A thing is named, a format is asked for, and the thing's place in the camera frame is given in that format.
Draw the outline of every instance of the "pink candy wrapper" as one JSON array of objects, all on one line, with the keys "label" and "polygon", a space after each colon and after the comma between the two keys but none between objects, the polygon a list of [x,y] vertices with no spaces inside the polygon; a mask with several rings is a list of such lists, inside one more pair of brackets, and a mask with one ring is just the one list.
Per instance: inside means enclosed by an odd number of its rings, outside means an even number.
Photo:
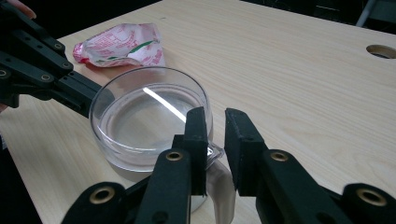
[{"label": "pink candy wrapper", "polygon": [[98,67],[125,64],[165,66],[161,36],[153,23],[120,24],[76,44],[73,57],[78,63]]}]

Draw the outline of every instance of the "table surface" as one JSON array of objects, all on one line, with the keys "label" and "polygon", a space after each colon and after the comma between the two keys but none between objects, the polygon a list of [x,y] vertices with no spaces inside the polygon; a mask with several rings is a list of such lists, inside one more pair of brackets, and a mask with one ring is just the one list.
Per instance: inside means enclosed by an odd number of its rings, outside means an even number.
[{"label": "table surface", "polygon": [[[396,197],[396,61],[366,50],[396,49],[396,35],[236,0],[164,0],[61,38],[69,61],[75,44],[125,22],[157,24],[166,65],[207,91],[220,146],[224,110],[240,109],[269,148],[290,152],[321,186],[341,193],[362,182]],[[75,63],[101,85],[130,68]],[[110,168],[88,120],[55,101],[21,96],[0,120],[44,223],[60,223],[93,184],[133,184]],[[233,223],[258,222],[254,199],[237,196]],[[215,223],[211,200],[191,223]]]}]

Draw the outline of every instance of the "cup handle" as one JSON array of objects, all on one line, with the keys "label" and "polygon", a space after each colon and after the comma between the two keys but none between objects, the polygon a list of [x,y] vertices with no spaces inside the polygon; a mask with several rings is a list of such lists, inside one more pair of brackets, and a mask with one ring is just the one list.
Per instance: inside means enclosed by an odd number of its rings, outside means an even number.
[{"label": "cup handle", "polygon": [[231,172],[219,160],[214,160],[206,170],[206,191],[214,204],[216,224],[230,224],[236,191]]}]

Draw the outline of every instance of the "snack package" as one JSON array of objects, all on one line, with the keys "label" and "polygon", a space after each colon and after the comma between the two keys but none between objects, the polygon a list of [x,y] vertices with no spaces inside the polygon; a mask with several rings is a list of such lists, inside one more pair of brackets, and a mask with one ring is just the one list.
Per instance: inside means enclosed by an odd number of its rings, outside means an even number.
[{"label": "snack package", "polygon": [[78,63],[98,67],[125,64],[165,66],[161,36],[154,23],[114,26],[75,45],[73,57]]}]

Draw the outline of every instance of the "glass cup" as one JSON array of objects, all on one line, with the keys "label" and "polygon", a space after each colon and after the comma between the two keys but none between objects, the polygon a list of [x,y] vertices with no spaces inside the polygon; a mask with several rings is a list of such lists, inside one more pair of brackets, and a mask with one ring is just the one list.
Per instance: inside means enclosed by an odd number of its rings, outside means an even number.
[{"label": "glass cup", "polygon": [[[209,140],[213,119],[207,95],[189,75],[167,67],[142,67],[108,82],[90,110],[95,140],[113,169],[128,179],[149,173],[159,154],[183,134],[186,114],[203,106]],[[223,154],[209,143],[208,166]]]}]

